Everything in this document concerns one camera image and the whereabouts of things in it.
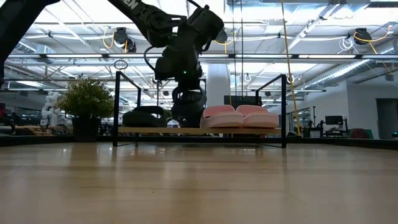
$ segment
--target wooden floor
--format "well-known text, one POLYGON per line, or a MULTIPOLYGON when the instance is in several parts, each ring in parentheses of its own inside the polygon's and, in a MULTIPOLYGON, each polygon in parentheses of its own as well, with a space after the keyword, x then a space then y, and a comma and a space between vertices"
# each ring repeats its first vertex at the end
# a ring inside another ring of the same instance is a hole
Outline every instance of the wooden floor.
POLYGON ((53 144, 0 148, 0 223, 397 223, 398 151, 53 144))

